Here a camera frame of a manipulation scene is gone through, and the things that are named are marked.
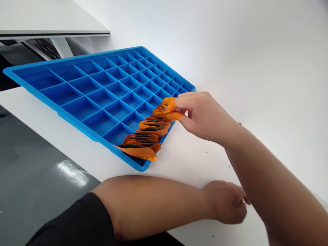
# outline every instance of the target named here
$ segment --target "wrist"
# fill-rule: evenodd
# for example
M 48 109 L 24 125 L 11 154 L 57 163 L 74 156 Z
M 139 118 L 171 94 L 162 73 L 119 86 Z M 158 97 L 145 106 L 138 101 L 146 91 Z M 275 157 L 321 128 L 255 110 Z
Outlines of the wrist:
M 234 121 L 229 127 L 224 130 L 224 136 L 216 137 L 216 143 L 224 147 L 225 149 L 235 149 L 242 142 L 242 136 L 247 131 L 246 128 L 241 126 L 238 122 Z

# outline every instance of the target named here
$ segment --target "forearm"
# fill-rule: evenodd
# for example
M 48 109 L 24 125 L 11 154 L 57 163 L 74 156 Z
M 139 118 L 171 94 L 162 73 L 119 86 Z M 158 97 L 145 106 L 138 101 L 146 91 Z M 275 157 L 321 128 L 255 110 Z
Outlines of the forearm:
M 327 243 L 328 215 L 308 189 L 246 129 L 233 142 L 227 155 L 269 232 L 296 245 Z
M 151 236 L 200 219 L 211 219 L 203 190 L 177 181 L 121 176 L 93 191 L 107 208 L 118 240 Z

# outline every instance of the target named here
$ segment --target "gray floor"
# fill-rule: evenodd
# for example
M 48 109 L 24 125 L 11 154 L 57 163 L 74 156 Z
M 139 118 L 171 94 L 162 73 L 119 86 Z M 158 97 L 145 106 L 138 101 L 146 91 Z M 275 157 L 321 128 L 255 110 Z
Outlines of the gray floor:
M 99 184 L 0 106 L 0 245 L 24 245 Z

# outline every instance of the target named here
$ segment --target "black sleeve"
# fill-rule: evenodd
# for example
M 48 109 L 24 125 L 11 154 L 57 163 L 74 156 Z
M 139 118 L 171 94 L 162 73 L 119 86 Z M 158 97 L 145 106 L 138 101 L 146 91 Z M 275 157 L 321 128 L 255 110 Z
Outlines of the black sleeve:
M 26 245 L 116 245 L 106 208 L 87 193 L 61 215 L 42 226 Z

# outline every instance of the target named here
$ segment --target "white table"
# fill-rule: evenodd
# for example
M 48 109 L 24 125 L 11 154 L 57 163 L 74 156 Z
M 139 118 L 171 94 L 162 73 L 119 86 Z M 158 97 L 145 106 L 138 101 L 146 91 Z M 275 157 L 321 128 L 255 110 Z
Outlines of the white table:
M 320 1 L 75 2 L 112 32 L 110 42 L 90 50 L 144 45 L 198 90 L 210 91 L 328 201 L 328 19 Z M 140 174 L 25 89 L 0 92 L 0 104 L 100 181 Z M 223 149 L 179 123 L 142 174 L 199 188 L 214 179 L 238 183 Z M 185 245 L 268 244 L 252 207 L 242 225 L 204 220 L 170 233 Z
M 108 35 L 72 0 L 0 0 L 0 40 Z

